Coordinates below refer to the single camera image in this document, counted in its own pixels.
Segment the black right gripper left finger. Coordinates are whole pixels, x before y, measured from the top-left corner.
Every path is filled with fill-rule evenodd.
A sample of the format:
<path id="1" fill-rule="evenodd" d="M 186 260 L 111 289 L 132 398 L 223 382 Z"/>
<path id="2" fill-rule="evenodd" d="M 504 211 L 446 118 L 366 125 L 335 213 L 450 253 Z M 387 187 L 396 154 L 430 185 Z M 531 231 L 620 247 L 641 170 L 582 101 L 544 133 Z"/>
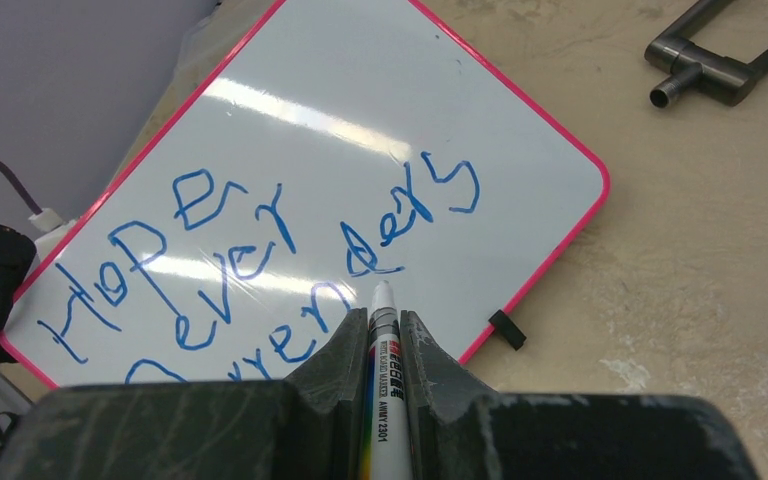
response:
<path id="1" fill-rule="evenodd" d="M 295 398 L 284 437 L 285 466 L 293 477 L 357 476 L 367 357 L 367 310 L 352 309 L 330 340 L 287 377 Z"/>

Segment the red-framed whiteboard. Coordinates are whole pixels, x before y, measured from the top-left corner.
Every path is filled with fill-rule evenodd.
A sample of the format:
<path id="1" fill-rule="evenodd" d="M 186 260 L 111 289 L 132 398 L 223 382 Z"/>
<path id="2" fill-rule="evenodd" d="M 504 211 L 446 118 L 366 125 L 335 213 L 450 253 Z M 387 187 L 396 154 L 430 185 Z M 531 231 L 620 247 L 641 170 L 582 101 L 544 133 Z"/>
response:
<path id="1" fill-rule="evenodd" d="M 18 289 L 50 386 L 281 378 L 389 282 L 468 359 L 604 163 L 417 1 L 278 1 Z"/>

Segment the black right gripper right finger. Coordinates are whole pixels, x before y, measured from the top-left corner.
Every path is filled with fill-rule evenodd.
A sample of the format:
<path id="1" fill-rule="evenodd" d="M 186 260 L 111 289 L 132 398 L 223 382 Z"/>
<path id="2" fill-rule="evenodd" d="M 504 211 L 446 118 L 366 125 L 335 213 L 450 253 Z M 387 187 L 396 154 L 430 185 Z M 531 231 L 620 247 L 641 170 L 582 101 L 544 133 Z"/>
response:
<path id="1" fill-rule="evenodd" d="M 401 312 L 400 338 L 415 477 L 486 479 L 475 402 L 497 392 L 446 353 L 417 312 Z"/>

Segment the whiteboard marker pen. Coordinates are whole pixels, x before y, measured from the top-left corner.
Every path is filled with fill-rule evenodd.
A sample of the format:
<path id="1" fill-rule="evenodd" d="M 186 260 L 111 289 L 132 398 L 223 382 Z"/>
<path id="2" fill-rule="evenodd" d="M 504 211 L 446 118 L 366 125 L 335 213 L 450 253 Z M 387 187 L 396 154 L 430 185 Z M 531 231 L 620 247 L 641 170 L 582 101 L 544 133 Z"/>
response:
<path id="1" fill-rule="evenodd" d="M 386 281 L 374 289 L 368 326 L 364 427 L 358 477 L 412 479 L 414 471 L 398 311 L 392 286 Z"/>

